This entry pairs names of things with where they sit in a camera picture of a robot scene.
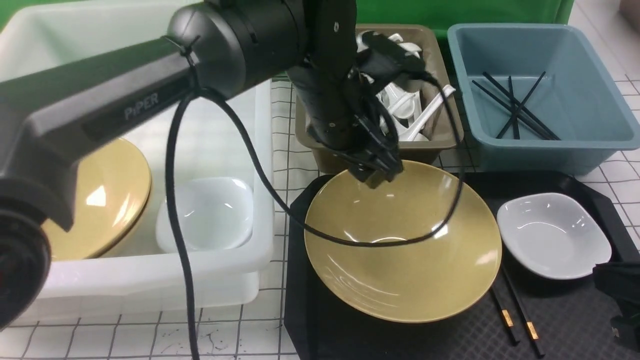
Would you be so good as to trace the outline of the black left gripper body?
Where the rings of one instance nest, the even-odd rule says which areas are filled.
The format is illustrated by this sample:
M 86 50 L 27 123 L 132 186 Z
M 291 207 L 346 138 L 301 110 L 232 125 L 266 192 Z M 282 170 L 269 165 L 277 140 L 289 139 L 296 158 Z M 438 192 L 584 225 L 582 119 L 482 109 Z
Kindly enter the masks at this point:
M 404 48 L 368 30 L 313 30 L 301 64 L 288 71 L 310 119 L 310 135 L 374 189 L 403 172 L 399 134 L 377 97 L 400 74 Z

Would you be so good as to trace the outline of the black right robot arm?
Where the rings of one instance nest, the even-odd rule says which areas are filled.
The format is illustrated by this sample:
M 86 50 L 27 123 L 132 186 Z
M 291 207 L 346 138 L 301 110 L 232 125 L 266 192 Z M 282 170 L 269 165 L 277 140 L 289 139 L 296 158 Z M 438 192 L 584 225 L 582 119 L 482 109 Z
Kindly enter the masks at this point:
M 640 349 L 640 263 L 608 262 L 593 269 L 595 288 L 614 299 L 621 311 L 610 319 L 615 341 L 627 349 Z

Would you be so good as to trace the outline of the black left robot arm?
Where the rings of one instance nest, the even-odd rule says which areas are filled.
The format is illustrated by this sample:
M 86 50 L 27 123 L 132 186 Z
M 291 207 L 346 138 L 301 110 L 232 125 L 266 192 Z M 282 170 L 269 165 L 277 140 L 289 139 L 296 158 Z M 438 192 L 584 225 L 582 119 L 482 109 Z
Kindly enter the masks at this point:
M 204 0 L 180 7 L 159 39 L 1 84 L 1 328 L 32 303 L 50 271 L 42 223 L 74 222 L 78 164 L 178 104 L 221 107 L 279 73 L 298 91 L 318 141 L 375 188 L 403 171 L 376 93 L 362 79 L 354 0 Z

